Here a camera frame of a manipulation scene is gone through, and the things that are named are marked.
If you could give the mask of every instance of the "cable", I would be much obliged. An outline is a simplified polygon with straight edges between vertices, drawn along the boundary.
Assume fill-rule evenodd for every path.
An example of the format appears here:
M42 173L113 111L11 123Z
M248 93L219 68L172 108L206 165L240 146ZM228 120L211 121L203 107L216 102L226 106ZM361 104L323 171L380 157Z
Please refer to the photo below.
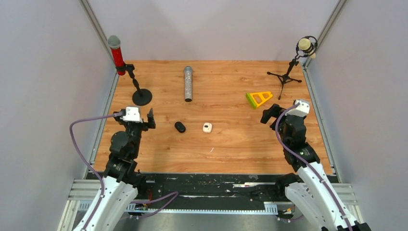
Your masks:
M172 193L169 193L169 194L167 194L166 196L160 197L160 198L158 198L158 199L156 199L156 200L150 201L150 203L158 202L158 201L164 200L164 199L166 199L166 198L168 198L169 196L172 196L172 195L174 195L173 198L171 198L171 199L170 199L164 206L162 206L160 209L158 209L158 210L156 210L156 211L154 211L154 212L152 212L152 213L143 215L143 216L136 216L136 219L139 219L139 218L148 218L148 217L151 217L151 216L157 214L158 212L162 211L164 208L166 208L167 205L169 205L172 201L174 201L174 199L179 195L179 193L178 193L177 191L172 192ZM133 201L133 202L131 202L131 204L140 204L140 203L139 203L138 201Z
M295 222L295 221L301 220L301 219L304 218L305 216L302 214L302 215L300 215L299 217L294 218L294 219L284 219L284 218L280 218L280 217L278 217L278 216L275 216L275 217L276 217L278 220L281 220L281 221L283 221L283 222L291 223L291 222Z
M152 213L150 213L150 214L147 214L147 215L136 216L136 219L139 219L139 218L148 218L148 217L151 217L151 216L153 216L153 215L159 213L159 212L162 211L167 205L169 205L172 201L174 201L174 199L179 195L179 193L178 193L177 191L176 191L176 192L172 192L172 193L167 194L166 196L163 196L163 197L160 197L160 198L158 198L158 199L155 199L155 200L150 201L150 204L151 204L151 203L155 203L155 202L158 202L158 201L162 201L162 200L164 200L164 199L166 199L166 198L168 198L169 196L172 196L172 195L174 195L173 198L171 198L171 199L170 199L164 206L162 206L160 209L158 209L158 210L156 210L156 211L154 211L154 212L152 212ZM146 203L146 202L145 202L145 201L132 201L132 202L130 202L130 203L131 203L131 204L144 204L144 203ZM130 215L130 217L121 218L120 220L130 219L130 218L132 218L132 217L133 217L133 216Z
M115 113L112 115L103 115L103 116L98 116L98 117L92 117L92 118L85 118L85 119L79 119L77 121L74 121L70 126L69 126L69 133L71 134L71 139L72 139L72 143L74 144L74 147L76 149L76 152L78 153L79 157L81 157L81 160L86 164L86 166L95 174L95 176L98 178L99 182L101 183L101 195L98 199L98 201L96 202L95 208L93 209L93 211L91 212L89 218L87 219L87 221L85 222L84 226L82 227L83 230L85 230L87 228L87 226L90 223L90 220L92 219L93 215L95 215L96 210L99 207L99 204L102 201L102 198L104 196L105 193L105 184L103 183L102 177L97 173L97 171L92 168L92 166L88 163L88 161L85 159L84 155L81 153L80 149L78 148L78 144L75 141L75 137L74 137L74 132L72 131L72 127L80 122L86 122L86 121L92 121L92 120L97 120L97 119L106 119L106 118L110 118L110 117L116 117L116 116L121 116L122 112L119 113Z
M281 140L281 137L280 137L280 135L279 135L279 130L278 130L279 123L280 123L282 117L283 117L286 113L288 113L290 110L296 108L297 106L299 106L299 103L297 103L297 104L295 104L295 105L289 107L288 109L286 109L286 110L278 117L278 119L276 120L276 124L275 124L275 134L276 134L276 137L278 138L279 143L282 145L282 147L283 147L284 149L286 149L290 154L292 154L292 155L295 156L297 159L299 159L299 160L302 161L304 164L306 164L306 166L309 167L309 168L313 171L313 173L317 176L317 178L320 180L320 182L322 182L323 185L326 187L326 189L327 189L327 191L329 192L330 196L332 196L334 202L336 203L337 207L339 208L340 213L341 213L342 216L344 217L344 216L345 216L345 212L344 212L343 208L341 207L339 200L337 200L336 196L334 195L333 191L330 189L330 187L328 186L328 184L326 183L326 181L323 180L323 177L321 177L321 175L317 172L317 170L316 170L315 168L313 168L305 159L303 159L300 155L298 155L297 153L295 153L294 151L292 151L290 148L288 148L288 147L282 142L282 140ZM346 224L347 224L347 226L348 226L349 231L353 231L353 229L351 228L351 224L350 224L350 221L348 220L348 218L345 217L344 220L345 220L345 222L346 222Z

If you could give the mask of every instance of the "microphone stand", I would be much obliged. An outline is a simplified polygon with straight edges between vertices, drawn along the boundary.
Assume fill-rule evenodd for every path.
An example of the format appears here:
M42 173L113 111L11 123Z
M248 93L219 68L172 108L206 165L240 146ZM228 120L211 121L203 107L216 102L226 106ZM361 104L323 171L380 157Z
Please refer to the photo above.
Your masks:
M140 89L138 81L135 79L135 66L133 64L125 64L124 66L117 66L117 71L127 71L130 78L132 79L133 85L136 87L135 93L133 93L132 101L135 105L144 106L152 101L153 95L147 89Z
M294 79L294 78L289 77L289 73L292 71L293 67L294 67L294 66L297 66L297 65L299 64L299 61L298 61L299 58L300 58L300 56L299 56L299 55L296 55L296 56L292 59L292 61L289 63L289 68L288 68L288 70L286 71L286 74L284 74L284 75L274 74L274 73L271 73L271 72L269 72L269 71L267 72L268 75L277 76L278 79L279 79L279 81L280 81L280 83L282 84L282 88L280 89L281 91L280 91L278 100L281 99L283 87L285 86L286 83L289 83L289 82L292 82L292 81L296 81L296 82L298 82L298 83L301 83L301 82L302 82L300 79Z

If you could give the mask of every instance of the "wooden tabletop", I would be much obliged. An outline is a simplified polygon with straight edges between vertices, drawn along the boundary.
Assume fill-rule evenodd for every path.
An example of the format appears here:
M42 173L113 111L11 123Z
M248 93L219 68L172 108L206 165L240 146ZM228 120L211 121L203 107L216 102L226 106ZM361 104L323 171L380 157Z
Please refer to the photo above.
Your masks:
M289 61L128 61L136 66L141 88L149 89L153 100L141 107L142 117L154 110L156 129L143 132L136 169L142 172L286 174L293 172L283 156L275 132L261 124L262 110L273 103L287 108L294 99L310 102L305 82L281 84L267 71L283 74ZM193 68L193 101L184 101L184 67ZM291 77L304 80L300 66ZM133 105L135 87L126 74L120 76L110 113ZM271 91L274 96L258 109L245 98L247 92ZM174 123L181 121L186 132ZM203 124L213 124L211 133ZM307 141L319 155L326 173L331 168L313 107L305 120ZM111 136L124 130L113 118L107 119L95 160L103 171L109 155Z

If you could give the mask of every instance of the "condenser microphone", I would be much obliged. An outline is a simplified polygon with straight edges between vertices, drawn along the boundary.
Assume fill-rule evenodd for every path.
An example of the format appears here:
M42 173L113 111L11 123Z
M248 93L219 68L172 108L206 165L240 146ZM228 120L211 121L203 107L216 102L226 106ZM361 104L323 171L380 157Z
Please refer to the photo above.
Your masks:
M305 56L308 56L311 59L316 58L316 46L309 40L309 38L300 39L298 42L298 47L303 51Z
M112 35L108 38L108 46L111 48L112 56L114 58L116 67L125 66L123 61L122 51L120 50L120 39L116 35ZM126 71L117 71L117 74L123 76Z

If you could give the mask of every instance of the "gray wall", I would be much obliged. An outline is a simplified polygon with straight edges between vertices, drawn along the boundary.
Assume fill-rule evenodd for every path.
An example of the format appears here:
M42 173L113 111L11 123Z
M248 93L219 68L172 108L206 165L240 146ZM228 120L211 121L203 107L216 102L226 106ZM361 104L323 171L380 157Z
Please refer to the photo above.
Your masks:
M90 0L127 60L290 60L337 0Z
M348 1L310 66L337 168L374 231L407 230L407 12Z
M54 231L85 167L69 124L102 113L114 76L77 0L0 1L0 230ZM96 122L74 128L89 154Z

